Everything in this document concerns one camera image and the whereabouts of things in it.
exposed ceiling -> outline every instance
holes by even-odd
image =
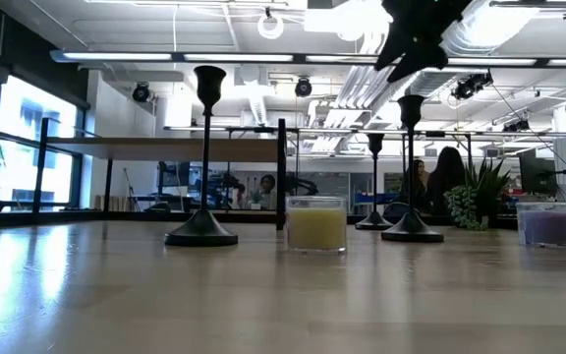
[[[474,3],[485,1],[474,0]],[[295,9],[272,10],[274,14],[285,17],[284,30],[278,38],[267,39],[257,30],[257,22],[263,13],[260,9],[133,6],[125,3],[89,3],[85,0],[0,0],[0,7],[6,13],[68,50],[299,53],[359,53],[363,50],[362,38],[347,41],[334,32],[305,31],[303,9],[308,6],[307,0],[293,1],[292,5]],[[524,27],[519,28],[516,35],[512,33],[500,45],[491,47],[488,54],[518,57],[566,56],[566,21],[562,20],[565,14],[566,10],[536,13]],[[497,17],[495,20],[503,26],[503,18]],[[183,63],[114,65],[114,71],[119,73],[117,78],[111,73],[107,73],[105,78],[116,81],[119,86],[131,88],[134,85],[134,80],[129,77],[132,73],[179,71],[189,78],[194,66]],[[226,82],[230,86],[226,91],[233,91],[236,66],[221,67],[229,73]],[[351,79],[350,66],[276,65],[266,66],[265,70],[268,73],[267,84],[278,84],[264,98],[268,110],[298,110],[307,113],[313,100],[324,98],[328,94],[331,98],[336,97],[347,84],[347,78]],[[470,125],[469,129],[476,128],[512,113],[508,104],[500,99],[501,94],[515,109],[530,108],[533,127],[538,127],[538,124],[547,127],[551,121],[551,108],[564,102],[564,99],[549,97],[566,97],[566,70],[494,69],[491,74],[499,92],[487,88],[471,100],[462,102],[458,108],[455,100],[449,97],[449,92],[460,75],[449,75],[442,82],[443,86],[435,88],[424,106],[424,120],[446,121],[448,123],[445,126],[456,119],[461,122],[475,121],[478,123]],[[293,81],[290,83],[286,76],[293,78]],[[321,92],[321,96],[296,98],[292,89],[294,80],[300,76],[310,77],[314,89]],[[378,96],[369,107],[373,110],[373,116],[379,115],[375,117],[379,122],[383,117],[377,113],[380,108],[378,102],[385,98],[385,90],[386,85],[382,82],[381,92],[384,94]],[[241,111],[250,109],[251,102],[247,97],[233,94],[223,95],[216,106],[217,114],[223,116],[239,115]],[[194,112],[200,111],[201,108],[196,105]]]

black candlestick holder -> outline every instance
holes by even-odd
[[[198,77],[198,98],[204,105],[204,141],[202,143],[202,177],[200,210],[182,226],[165,235],[165,245],[186,247],[216,247],[236,245],[236,233],[227,231],[208,210],[208,148],[211,135],[213,105],[220,100],[224,70],[213,66],[194,69]]]
[[[420,95],[406,95],[397,101],[401,107],[401,121],[408,128],[408,166],[410,173],[407,178],[410,179],[410,190],[408,191],[410,208],[403,215],[401,221],[381,232],[381,239],[385,241],[422,243],[444,241],[444,236],[439,232],[431,230],[414,210],[414,127],[421,120],[421,106],[424,100],[425,98]]]
[[[355,224],[358,230],[382,231],[392,224],[377,212],[377,159],[382,148],[383,134],[368,134],[368,149],[372,152],[372,212],[364,220]]]

candlestick base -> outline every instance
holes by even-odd
[[[396,225],[381,232],[381,239],[397,242],[437,243],[443,242],[444,236],[431,230],[415,212],[408,212]]]
[[[167,246],[219,247],[237,242],[237,234],[224,229],[208,210],[198,210],[187,222],[165,235]]]
[[[392,226],[393,224],[384,219],[377,211],[371,212],[367,218],[355,224],[356,229],[368,231],[383,231]]]

glass candle jar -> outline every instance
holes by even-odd
[[[566,247],[566,203],[517,203],[522,245]]]
[[[287,246],[295,251],[346,251],[346,200],[339,197],[288,197]]]

potted plant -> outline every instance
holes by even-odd
[[[510,172],[499,175],[501,160],[497,166],[484,160],[478,172],[474,165],[465,170],[465,185],[458,186],[445,194],[449,201],[451,216],[460,227],[484,230],[488,220],[497,216],[501,203],[501,192],[510,183]]]

